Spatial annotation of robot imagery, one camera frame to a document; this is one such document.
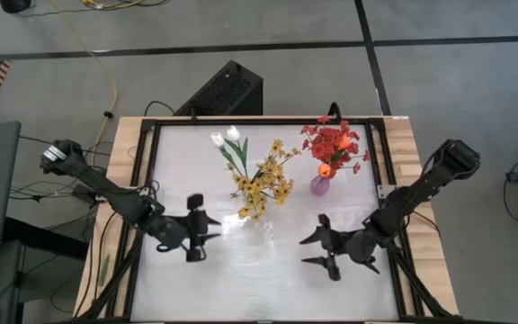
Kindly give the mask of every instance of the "computer tower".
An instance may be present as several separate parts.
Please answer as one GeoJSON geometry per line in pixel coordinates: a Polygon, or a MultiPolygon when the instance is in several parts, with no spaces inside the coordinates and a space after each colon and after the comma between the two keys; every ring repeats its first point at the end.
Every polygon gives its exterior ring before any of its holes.
{"type": "Polygon", "coordinates": [[[230,60],[175,116],[263,115],[263,79],[230,60]]]}

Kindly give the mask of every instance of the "pink vase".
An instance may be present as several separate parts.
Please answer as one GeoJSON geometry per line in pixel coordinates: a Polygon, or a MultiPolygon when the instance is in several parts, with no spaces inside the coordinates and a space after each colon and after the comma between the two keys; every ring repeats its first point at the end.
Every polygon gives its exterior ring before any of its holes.
{"type": "Polygon", "coordinates": [[[331,187],[331,180],[329,178],[324,178],[321,175],[318,175],[311,180],[311,186],[309,189],[311,193],[314,195],[322,196],[329,191],[331,187]]]}

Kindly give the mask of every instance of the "orange flower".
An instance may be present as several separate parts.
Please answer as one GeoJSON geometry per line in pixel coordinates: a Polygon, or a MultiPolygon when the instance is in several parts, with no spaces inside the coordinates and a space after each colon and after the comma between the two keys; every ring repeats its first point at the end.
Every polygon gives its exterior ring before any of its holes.
{"type": "Polygon", "coordinates": [[[327,163],[320,165],[317,171],[319,172],[319,175],[323,177],[331,175],[331,167],[327,163]]]}
{"type": "Polygon", "coordinates": [[[341,139],[341,142],[339,143],[340,149],[347,149],[351,146],[351,139],[349,139],[349,136],[343,135],[343,138],[341,139]]]}

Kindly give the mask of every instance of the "table frame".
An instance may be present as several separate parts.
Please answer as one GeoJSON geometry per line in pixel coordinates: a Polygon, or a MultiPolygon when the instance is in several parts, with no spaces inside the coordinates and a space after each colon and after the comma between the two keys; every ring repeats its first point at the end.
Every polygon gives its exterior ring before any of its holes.
{"type": "MultiPolygon", "coordinates": [[[[315,123],[317,118],[318,117],[313,116],[211,116],[199,117],[195,121],[190,117],[123,118],[120,120],[120,127],[116,135],[110,168],[108,169],[108,177],[118,185],[138,185],[139,183],[146,182],[153,168],[152,159],[150,159],[150,157],[156,153],[154,149],[156,150],[157,143],[156,140],[153,139],[158,139],[157,129],[160,127],[157,126],[158,123],[167,125],[229,125],[232,123],[273,124],[273,121],[275,121],[287,124],[305,124],[315,123]],[[134,148],[133,145],[135,144],[137,144],[137,154],[134,158],[133,167],[131,168],[129,162],[131,158],[130,151],[134,148]]],[[[367,131],[371,131],[371,136],[368,136],[368,138],[372,139],[374,144],[370,145],[370,153],[373,158],[372,161],[377,162],[373,163],[373,165],[377,165],[381,181],[377,182],[378,184],[394,185],[396,182],[399,182],[400,185],[410,185],[416,180],[421,172],[421,165],[418,154],[416,153],[413,132],[407,117],[345,116],[344,118],[349,121],[363,122],[369,125],[367,131]],[[389,145],[395,147],[393,152],[389,150],[389,145]]],[[[423,203],[417,210],[434,221],[430,203],[423,203]]],[[[95,227],[95,235],[101,233],[102,227],[105,225],[105,219],[111,215],[111,213],[112,210],[109,206],[105,205],[100,207],[97,216],[98,226],[95,227]]],[[[121,220],[114,220],[112,223],[114,224],[110,225],[111,228],[106,236],[110,243],[106,246],[111,252],[117,252],[117,256],[115,262],[108,265],[108,280],[113,274],[113,268],[117,268],[117,264],[121,262],[125,256],[125,252],[129,251],[132,247],[132,243],[141,239],[140,236],[136,237],[136,232],[133,228],[125,225],[121,220]]],[[[433,296],[435,296],[448,311],[456,313],[457,306],[444,262],[441,242],[437,237],[436,231],[421,220],[411,219],[409,227],[406,233],[401,236],[399,243],[402,247],[407,246],[407,260],[419,262],[420,266],[415,268],[415,270],[424,281],[425,286],[431,290],[433,296]],[[416,252],[415,258],[412,256],[412,251],[416,252]]],[[[95,244],[90,248],[97,250],[95,244]]],[[[99,263],[98,260],[94,260],[94,266],[96,266],[97,263],[99,263]]],[[[128,319],[130,317],[133,290],[135,288],[135,280],[130,280],[130,275],[137,272],[137,267],[138,263],[125,274],[117,294],[109,300],[102,316],[106,318],[119,316],[119,319],[128,319]]],[[[94,282],[95,271],[95,269],[90,269],[89,266],[84,270],[80,293],[76,303],[77,306],[81,302],[84,304],[82,310],[88,309],[91,305],[90,299],[82,301],[82,294],[85,290],[85,283],[90,276],[92,282],[94,282]]],[[[395,275],[391,277],[392,279],[397,278],[398,282],[398,284],[394,284],[394,288],[395,290],[397,290],[398,286],[401,288],[401,298],[397,298],[396,296],[399,316],[405,314],[422,315],[423,304],[418,301],[418,296],[416,293],[413,293],[413,289],[408,284],[408,280],[400,273],[400,269],[394,273],[395,275]]],[[[100,293],[102,288],[104,287],[98,287],[97,291],[100,293]]]]}

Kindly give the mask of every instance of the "green leaf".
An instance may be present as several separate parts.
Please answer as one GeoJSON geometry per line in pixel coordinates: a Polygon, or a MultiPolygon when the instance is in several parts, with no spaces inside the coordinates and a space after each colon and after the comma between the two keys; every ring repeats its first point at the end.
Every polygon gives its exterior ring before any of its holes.
{"type": "Polygon", "coordinates": [[[228,139],[225,139],[225,142],[235,151],[241,162],[243,162],[243,153],[241,152],[241,148],[239,148],[237,144],[228,139]]]}
{"type": "Polygon", "coordinates": [[[220,149],[221,154],[223,154],[223,157],[227,159],[227,161],[231,162],[232,165],[235,165],[235,161],[233,160],[233,157],[227,152],[224,148],[220,149]]]}
{"type": "Polygon", "coordinates": [[[243,157],[241,158],[241,162],[243,162],[243,167],[247,167],[247,138],[245,138],[245,142],[243,143],[243,157]]]}
{"type": "Polygon", "coordinates": [[[109,259],[111,255],[107,255],[107,257],[103,260],[101,264],[101,273],[99,274],[99,285],[103,286],[105,283],[105,276],[107,275],[107,267],[109,265],[109,259]]]}

